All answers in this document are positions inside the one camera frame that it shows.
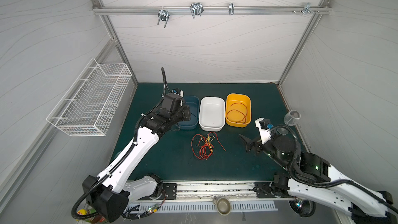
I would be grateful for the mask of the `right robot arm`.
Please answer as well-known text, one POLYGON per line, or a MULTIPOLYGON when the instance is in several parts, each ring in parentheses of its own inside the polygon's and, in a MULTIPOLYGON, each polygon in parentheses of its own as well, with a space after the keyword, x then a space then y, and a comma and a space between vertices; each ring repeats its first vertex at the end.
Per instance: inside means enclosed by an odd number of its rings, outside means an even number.
POLYGON ((258 138, 239 136, 246 151, 263 152, 285 170, 275 173, 270 183, 255 183, 258 198, 290 198, 291 209, 302 217, 312 216, 316 204, 321 204, 346 214, 356 224, 398 222, 398 210, 389 192, 370 190, 320 156, 302 151, 298 136, 289 126, 273 126, 264 118, 255 124, 258 138))

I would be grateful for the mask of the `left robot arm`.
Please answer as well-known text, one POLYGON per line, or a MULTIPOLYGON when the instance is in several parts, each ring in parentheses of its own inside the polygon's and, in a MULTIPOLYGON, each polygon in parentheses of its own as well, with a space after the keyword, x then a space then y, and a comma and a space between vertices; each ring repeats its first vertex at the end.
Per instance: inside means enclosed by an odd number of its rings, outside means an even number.
POLYGON ((128 180, 145 154, 173 126, 191 118, 183 91, 169 88, 165 72, 162 72, 162 78, 162 97, 153 109, 141 115, 131 141, 98 176, 89 175, 85 179, 84 193, 71 210, 73 219, 85 220, 101 215, 112 223, 124 214, 131 202, 160 195, 163 181, 156 175, 132 182, 128 180))

